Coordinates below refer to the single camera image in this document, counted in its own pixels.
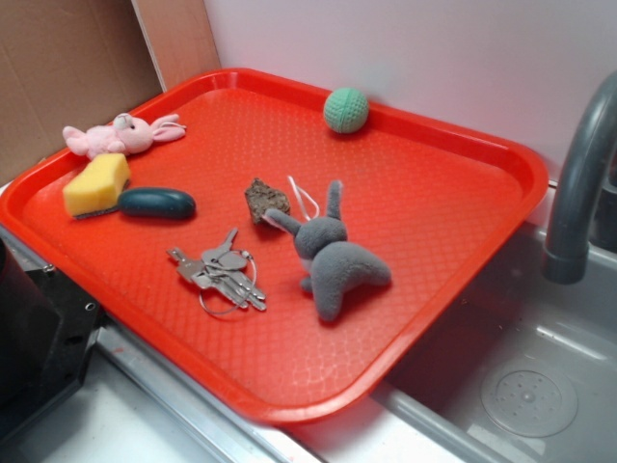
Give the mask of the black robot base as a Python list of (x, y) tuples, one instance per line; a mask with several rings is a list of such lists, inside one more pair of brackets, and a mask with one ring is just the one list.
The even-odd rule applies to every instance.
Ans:
[(54, 267), (25, 270), (1, 245), (1, 442), (83, 385), (101, 308)]

